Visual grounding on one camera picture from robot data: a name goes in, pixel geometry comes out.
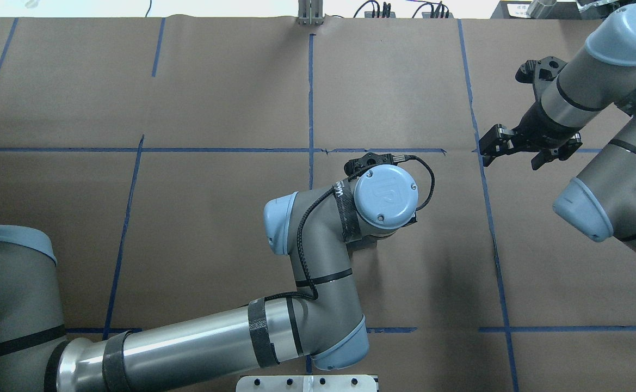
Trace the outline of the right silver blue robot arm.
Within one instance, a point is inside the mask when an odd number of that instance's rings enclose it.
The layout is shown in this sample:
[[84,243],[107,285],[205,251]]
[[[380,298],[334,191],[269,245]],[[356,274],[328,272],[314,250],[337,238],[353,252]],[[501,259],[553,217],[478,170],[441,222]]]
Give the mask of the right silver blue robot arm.
[[516,79],[532,85],[534,102],[516,126],[497,124],[480,137],[482,164],[517,153],[532,153],[534,170],[568,160],[599,114],[621,112],[621,126],[604,131],[604,146],[552,209],[593,242],[613,238],[636,253],[636,3],[604,18],[568,62],[528,60]]

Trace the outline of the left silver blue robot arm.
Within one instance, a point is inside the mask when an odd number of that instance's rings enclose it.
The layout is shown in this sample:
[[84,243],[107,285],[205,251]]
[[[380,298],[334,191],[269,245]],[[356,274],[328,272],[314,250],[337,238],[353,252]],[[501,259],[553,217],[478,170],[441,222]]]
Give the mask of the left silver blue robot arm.
[[491,276],[470,150],[430,163],[435,199],[382,230],[368,180],[303,156],[0,151],[0,391],[436,390],[471,382]]

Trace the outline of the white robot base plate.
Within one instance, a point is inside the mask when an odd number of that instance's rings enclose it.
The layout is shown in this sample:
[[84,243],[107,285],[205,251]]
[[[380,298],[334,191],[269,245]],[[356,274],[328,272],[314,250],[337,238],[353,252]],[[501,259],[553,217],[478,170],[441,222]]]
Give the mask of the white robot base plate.
[[236,391],[379,391],[372,375],[257,375],[241,377]]

